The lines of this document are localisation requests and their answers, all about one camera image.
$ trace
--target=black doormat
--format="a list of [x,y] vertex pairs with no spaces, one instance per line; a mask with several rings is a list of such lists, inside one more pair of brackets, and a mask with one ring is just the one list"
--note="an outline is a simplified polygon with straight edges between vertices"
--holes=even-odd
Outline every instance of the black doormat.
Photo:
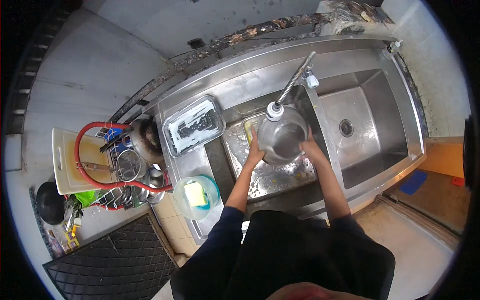
[[43,265],[66,299],[151,299],[176,264],[148,214]]

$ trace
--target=soapy water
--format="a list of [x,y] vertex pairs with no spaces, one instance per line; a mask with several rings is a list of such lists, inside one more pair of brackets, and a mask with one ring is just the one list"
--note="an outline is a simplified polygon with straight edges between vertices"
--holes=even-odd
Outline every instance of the soapy water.
[[187,136],[182,136],[181,131],[179,130],[179,128],[198,126],[202,118],[209,117],[207,114],[209,114],[210,111],[215,111],[213,103],[210,101],[204,101],[189,109],[168,125],[171,141],[177,150],[177,153],[181,153],[190,146],[202,143],[218,133],[218,128],[209,130],[200,129],[190,132]]

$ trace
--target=yellow sponge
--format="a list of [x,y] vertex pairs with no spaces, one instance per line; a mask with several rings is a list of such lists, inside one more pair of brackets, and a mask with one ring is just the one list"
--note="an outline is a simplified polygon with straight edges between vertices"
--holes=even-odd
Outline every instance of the yellow sponge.
[[187,196],[187,200],[190,203],[190,207],[207,204],[207,200],[205,199],[205,193],[201,184],[199,184],[198,182],[193,182],[186,184],[184,188],[185,195]]

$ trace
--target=person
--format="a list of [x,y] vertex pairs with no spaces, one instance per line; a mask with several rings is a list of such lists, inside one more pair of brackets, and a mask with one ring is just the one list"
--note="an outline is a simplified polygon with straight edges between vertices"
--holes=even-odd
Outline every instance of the person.
[[395,258],[353,219],[330,162],[309,129],[299,145],[315,166],[330,227],[279,211],[257,211],[241,225],[253,169],[264,157],[252,128],[247,160],[219,221],[171,277],[175,300],[387,299]]

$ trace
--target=white cutting board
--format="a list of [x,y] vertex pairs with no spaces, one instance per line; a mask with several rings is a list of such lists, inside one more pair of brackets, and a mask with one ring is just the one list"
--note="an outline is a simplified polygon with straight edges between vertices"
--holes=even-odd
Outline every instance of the white cutting board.
[[[74,155],[75,140],[78,132],[61,128],[52,130],[53,169],[55,181],[60,195],[74,192],[100,190],[88,183],[77,170]],[[105,140],[99,137],[84,135],[80,141],[80,159],[85,163],[110,165],[111,159],[107,152],[100,153],[99,149],[105,145]],[[112,183],[117,179],[113,173],[86,170],[87,174],[101,183]]]

